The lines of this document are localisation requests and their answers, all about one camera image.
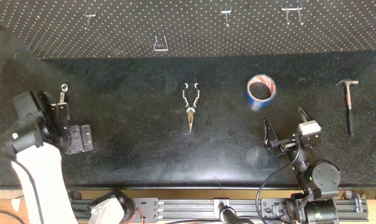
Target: hammer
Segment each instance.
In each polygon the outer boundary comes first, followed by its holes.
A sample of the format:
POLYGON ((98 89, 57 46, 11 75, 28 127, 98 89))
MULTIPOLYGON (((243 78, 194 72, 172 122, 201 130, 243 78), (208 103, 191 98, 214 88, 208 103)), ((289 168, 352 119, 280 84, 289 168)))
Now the hammer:
POLYGON ((358 80, 351 80, 350 78, 345 78, 338 82, 336 86, 340 83, 345 85, 345 98, 347 100, 347 124, 349 125, 349 134, 351 137, 354 136, 354 119, 351 113, 351 96, 350 96, 350 85, 358 84, 358 80))

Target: blue tape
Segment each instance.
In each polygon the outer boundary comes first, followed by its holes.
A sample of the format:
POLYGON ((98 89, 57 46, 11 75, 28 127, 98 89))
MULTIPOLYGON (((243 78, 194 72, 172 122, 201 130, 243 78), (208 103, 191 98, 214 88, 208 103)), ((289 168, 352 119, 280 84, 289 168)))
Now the blue tape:
POLYGON ((269 77, 268 75, 264 74, 259 74, 251 77, 249 79, 248 85, 247 85, 247 90, 246 90, 246 96, 248 98, 249 104, 250 104, 250 109, 252 111, 258 111, 261 108, 267 106, 270 104, 271 100, 275 97, 276 95, 276 85, 274 80, 269 77), (250 92, 250 86, 256 82, 261 82, 264 83, 269 89, 271 96, 268 99, 265 100, 260 100, 258 98, 255 98, 252 93, 250 92))

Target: wooden floor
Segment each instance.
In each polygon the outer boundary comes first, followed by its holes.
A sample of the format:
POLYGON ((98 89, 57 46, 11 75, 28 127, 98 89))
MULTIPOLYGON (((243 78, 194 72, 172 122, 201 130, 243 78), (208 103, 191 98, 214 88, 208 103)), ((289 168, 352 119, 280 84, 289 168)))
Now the wooden floor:
MULTIPOLYGON (((107 191, 102 190, 90 190, 82 191, 83 198, 95 198, 103 195, 107 191)), ((297 191, 287 190, 265 190, 261 193, 262 197, 290 197, 291 193, 297 191)), ((215 197, 226 197, 231 199, 254 199, 256 190, 127 190, 126 195, 129 197, 157 197, 159 199, 212 199, 215 197)), ((0 191, 0 210, 4 210, 13 213, 20 217, 25 223, 29 223, 29 217, 27 216, 27 209, 23 197, 20 199, 20 204, 17 207, 18 211, 15 211, 11 204, 11 198, 16 198, 22 195, 21 191, 0 191)), ((375 223, 376 224, 376 200, 368 200, 369 208, 369 222, 363 223, 375 223)), ((19 223, 17 220, 0 214, 0 223, 19 223)), ((362 222, 353 222, 352 224, 360 224, 362 222)))

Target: black tabletop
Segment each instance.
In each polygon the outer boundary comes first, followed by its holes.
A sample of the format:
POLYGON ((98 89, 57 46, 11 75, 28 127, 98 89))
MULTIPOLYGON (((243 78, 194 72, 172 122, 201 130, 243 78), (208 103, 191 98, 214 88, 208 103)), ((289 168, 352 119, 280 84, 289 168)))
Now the black tabletop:
MULTIPOLYGON (((289 162, 263 148, 264 116, 283 139, 297 130, 302 107, 322 126, 314 155, 341 169, 341 186, 376 188, 376 52, 10 61, 0 75, 0 133, 16 118, 13 96, 44 90, 58 97, 62 83, 72 123, 90 124, 95 145, 63 159, 67 187, 259 187, 289 162), (254 113, 245 91, 259 73, 272 77, 277 94, 254 113), (353 139, 344 87, 335 86, 343 78, 359 81, 351 88, 353 139), (200 102, 189 134, 182 87, 190 85, 193 101, 196 82, 200 102)), ((17 185, 9 162, 0 161, 0 186, 17 185)), ((286 169, 268 186, 298 185, 286 169)))

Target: hammer head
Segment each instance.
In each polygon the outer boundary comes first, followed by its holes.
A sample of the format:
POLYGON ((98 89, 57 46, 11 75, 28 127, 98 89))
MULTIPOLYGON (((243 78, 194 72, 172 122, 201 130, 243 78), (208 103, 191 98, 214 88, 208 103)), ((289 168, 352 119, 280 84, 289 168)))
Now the hammer head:
POLYGON ((336 86, 340 83, 344 83, 345 86, 349 86, 351 84, 356 85, 358 84, 358 80, 351 80, 350 78, 345 78, 345 79, 340 80, 340 82, 338 82, 336 86))

